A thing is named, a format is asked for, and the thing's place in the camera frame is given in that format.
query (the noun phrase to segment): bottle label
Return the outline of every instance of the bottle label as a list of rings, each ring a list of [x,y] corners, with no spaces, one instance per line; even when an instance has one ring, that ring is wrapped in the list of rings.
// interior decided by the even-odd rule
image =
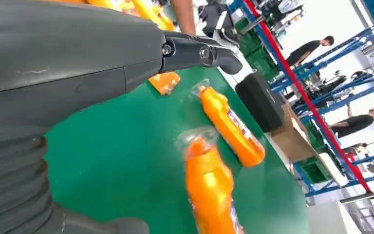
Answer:
[[[251,133],[251,131],[247,128],[247,126],[242,122],[242,120],[237,116],[236,113],[234,113],[233,110],[228,110],[227,112],[228,117],[234,122],[234,124],[240,128],[242,131],[242,134],[245,138],[254,141],[257,143],[257,139],[254,137],[254,135]]]
[[[234,208],[234,200],[231,200],[231,207],[230,207],[230,217],[231,221],[233,222],[234,226],[234,233],[235,234],[244,234],[243,227],[239,223],[239,219],[237,218],[236,209]]]

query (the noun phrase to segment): black case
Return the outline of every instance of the black case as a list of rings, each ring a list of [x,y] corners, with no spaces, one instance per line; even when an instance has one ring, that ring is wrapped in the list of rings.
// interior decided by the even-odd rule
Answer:
[[[260,73],[246,76],[236,85],[236,92],[263,132],[273,131],[283,124],[282,101]]]

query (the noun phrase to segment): green crate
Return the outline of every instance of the green crate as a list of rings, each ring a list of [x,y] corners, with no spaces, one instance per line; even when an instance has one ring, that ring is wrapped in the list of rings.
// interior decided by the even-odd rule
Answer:
[[[316,151],[318,151],[318,148],[325,145],[322,134],[319,132],[316,126],[314,126],[312,121],[305,123],[304,126],[306,127],[310,144]]]
[[[278,66],[264,47],[245,57],[250,67],[260,72],[267,81],[279,74]]]
[[[300,161],[299,166],[312,184],[332,179],[325,166],[315,156]]]
[[[244,29],[249,24],[249,21],[244,18],[235,24],[238,31]],[[262,41],[253,30],[241,35],[239,38],[240,51],[244,56],[248,56],[262,46]]]

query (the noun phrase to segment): man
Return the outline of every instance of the man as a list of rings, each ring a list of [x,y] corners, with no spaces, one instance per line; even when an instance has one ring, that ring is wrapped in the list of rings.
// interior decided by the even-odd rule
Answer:
[[[337,138],[362,130],[374,122],[374,108],[370,109],[367,115],[353,116],[350,105],[347,106],[349,118],[331,126],[334,133],[337,133]]]
[[[286,61],[289,66],[299,66],[300,63],[303,62],[320,45],[329,46],[333,45],[333,42],[335,42],[335,39],[332,36],[327,36],[323,40],[310,41],[290,53],[290,56],[286,59]]]

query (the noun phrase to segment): person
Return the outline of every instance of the person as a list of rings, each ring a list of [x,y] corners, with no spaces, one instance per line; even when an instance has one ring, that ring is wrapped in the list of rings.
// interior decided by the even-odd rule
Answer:
[[[290,56],[286,59],[286,61],[289,66],[299,66],[300,63],[303,62],[320,45],[329,46],[333,45],[334,42],[335,39],[332,36],[327,36],[323,40],[310,41],[290,53]]]
[[[170,0],[174,14],[183,33],[196,34],[193,16],[193,0]]]
[[[374,108],[369,110],[367,115],[353,116],[350,104],[348,106],[348,119],[331,125],[331,129],[338,138],[345,137],[349,134],[362,130],[374,122]]]

